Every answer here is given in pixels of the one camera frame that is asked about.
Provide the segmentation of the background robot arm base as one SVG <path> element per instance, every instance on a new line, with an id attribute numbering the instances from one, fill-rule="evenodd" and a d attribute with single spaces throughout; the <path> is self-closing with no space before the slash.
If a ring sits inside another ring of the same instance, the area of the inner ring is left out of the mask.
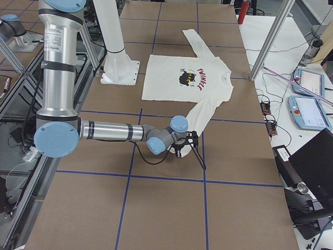
<path id="1" fill-rule="evenodd" d="M 44 35 L 28 32 L 18 16 L 6 14 L 1 16 L 1 39 L 5 43 L 13 39 L 9 44 L 13 52 L 32 52 L 44 41 Z"/>

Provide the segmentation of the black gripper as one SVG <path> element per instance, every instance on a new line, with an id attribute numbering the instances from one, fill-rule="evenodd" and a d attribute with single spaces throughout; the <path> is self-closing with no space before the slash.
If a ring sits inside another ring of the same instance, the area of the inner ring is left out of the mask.
<path id="1" fill-rule="evenodd" d="M 181 158 L 182 157 L 181 150 L 187 144 L 188 144 L 188 140 L 187 140 L 186 135 L 178 138 L 177 142 L 173 144 L 173 148 L 175 150 L 176 158 Z"/>

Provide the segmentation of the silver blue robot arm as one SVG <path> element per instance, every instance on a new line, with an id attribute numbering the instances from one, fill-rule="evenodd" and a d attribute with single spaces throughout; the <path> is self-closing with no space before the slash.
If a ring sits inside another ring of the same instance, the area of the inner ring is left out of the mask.
<path id="1" fill-rule="evenodd" d="M 105 73 L 102 84 L 135 85 L 139 61 L 126 54 L 119 13 L 115 1 L 94 1 L 96 16 L 101 22 L 107 43 Z M 43 69 L 43 103 L 36 115 L 34 144 L 47 157 L 59 158 L 72 153 L 80 139 L 107 142 L 147 143 L 154 155 L 171 147 L 180 151 L 186 144 L 188 121 L 175 116 L 170 125 L 162 130 L 151 125 L 110 123 L 82 120 L 75 111 L 74 84 L 76 77 L 76 45 L 79 31 L 84 27 L 86 1 L 39 1 L 39 19 L 45 26 Z M 107 34 L 107 21 L 111 31 Z"/>

